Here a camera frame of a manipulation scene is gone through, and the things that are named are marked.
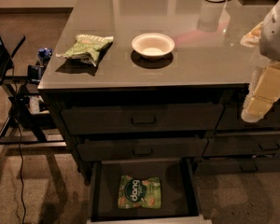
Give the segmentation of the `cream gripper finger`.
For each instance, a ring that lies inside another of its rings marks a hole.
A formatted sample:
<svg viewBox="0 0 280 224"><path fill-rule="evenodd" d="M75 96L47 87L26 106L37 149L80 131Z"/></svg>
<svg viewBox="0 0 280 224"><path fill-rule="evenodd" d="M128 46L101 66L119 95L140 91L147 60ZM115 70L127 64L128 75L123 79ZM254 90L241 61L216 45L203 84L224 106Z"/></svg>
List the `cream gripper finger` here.
<svg viewBox="0 0 280 224"><path fill-rule="evenodd" d="M242 114L263 118L280 98L280 62L255 67Z"/></svg>
<svg viewBox="0 0 280 224"><path fill-rule="evenodd" d="M249 33L244 35L240 41L240 44L248 48L253 48L257 46L259 44L262 24L263 22L260 22Z"/></svg>

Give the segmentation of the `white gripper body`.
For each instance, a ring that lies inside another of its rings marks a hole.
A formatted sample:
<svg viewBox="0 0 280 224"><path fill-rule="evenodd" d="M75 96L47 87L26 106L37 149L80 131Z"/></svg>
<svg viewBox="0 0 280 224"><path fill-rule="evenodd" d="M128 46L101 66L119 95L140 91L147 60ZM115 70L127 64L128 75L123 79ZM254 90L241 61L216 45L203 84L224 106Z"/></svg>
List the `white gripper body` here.
<svg viewBox="0 0 280 224"><path fill-rule="evenodd" d="M280 61L280 0L266 15L259 37L261 55Z"/></svg>

